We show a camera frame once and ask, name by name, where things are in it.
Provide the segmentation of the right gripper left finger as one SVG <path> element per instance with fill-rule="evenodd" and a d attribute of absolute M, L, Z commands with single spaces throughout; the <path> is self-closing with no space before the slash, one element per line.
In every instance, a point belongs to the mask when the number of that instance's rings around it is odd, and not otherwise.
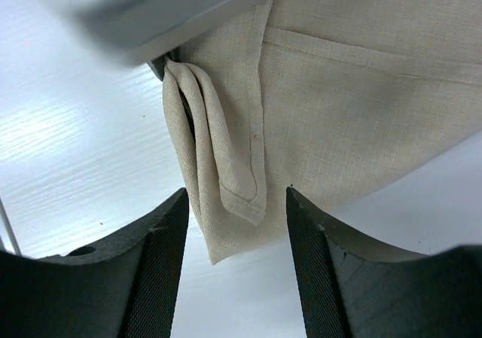
<path fill-rule="evenodd" d="M 3 337 L 168 337 L 188 229 L 188 193 L 71 253 L 1 254 Z"/>

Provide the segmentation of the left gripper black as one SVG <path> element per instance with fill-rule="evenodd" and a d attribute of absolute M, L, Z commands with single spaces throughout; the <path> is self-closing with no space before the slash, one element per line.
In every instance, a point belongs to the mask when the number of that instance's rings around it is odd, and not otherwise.
<path fill-rule="evenodd" d="M 179 61 L 179 56 L 180 56 L 180 50 L 171 50 L 167 53 L 165 53 L 162 56 L 159 56 L 153 60 L 147 61 L 147 65 L 149 68 L 152 70 L 152 72 L 155 74 L 155 76 L 160 80 L 164 80 L 164 70 L 166 67 L 166 63 L 168 61 L 174 61 L 178 62 Z"/>

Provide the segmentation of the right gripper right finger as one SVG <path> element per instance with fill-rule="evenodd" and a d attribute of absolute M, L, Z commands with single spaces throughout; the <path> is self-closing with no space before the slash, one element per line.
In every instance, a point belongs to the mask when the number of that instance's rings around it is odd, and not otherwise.
<path fill-rule="evenodd" d="M 479 337 L 481 248 L 381 242 L 292 187 L 286 215 L 308 337 Z"/>

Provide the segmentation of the beige cloth napkin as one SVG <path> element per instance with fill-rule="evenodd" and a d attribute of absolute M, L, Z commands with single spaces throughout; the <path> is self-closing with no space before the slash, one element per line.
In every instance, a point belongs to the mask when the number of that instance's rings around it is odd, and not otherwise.
<path fill-rule="evenodd" d="M 265 0 L 167 60 L 163 108 L 218 263 L 481 126 L 481 0 Z"/>

